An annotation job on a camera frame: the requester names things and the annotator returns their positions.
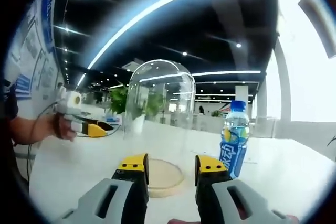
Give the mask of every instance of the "plastic bottle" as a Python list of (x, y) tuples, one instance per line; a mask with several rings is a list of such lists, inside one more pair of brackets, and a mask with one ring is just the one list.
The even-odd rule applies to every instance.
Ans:
[(232, 178), (237, 178), (243, 165), (249, 137), (249, 118), (245, 113), (244, 101), (232, 101), (221, 133), (219, 160), (229, 170)]

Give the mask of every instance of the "white tabletop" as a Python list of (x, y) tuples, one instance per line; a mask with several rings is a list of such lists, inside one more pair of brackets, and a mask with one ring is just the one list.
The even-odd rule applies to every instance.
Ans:
[[(187, 186), (180, 194), (150, 198), (146, 223), (167, 223), (172, 218), (200, 220), (193, 184), (194, 158), (196, 154), (218, 156), (220, 135), (152, 122), (146, 122), (145, 128), (151, 129), (150, 150), (160, 149), (160, 154), (175, 150), (164, 158), (175, 158), (188, 171)], [(105, 138), (78, 137), (74, 143), (45, 139), (36, 154), (30, 196), (47, 218), (55, 220), (69, 208), (76, 208), (84, 193), (110, 178), (121, 158), (137, 148), (130, 148), (122, 131)], [(302, 218), (320, 198), (334, 169), (333, 161), (294, 140), (251, 138), (240, 179), (265, 197), (270, 209)]]

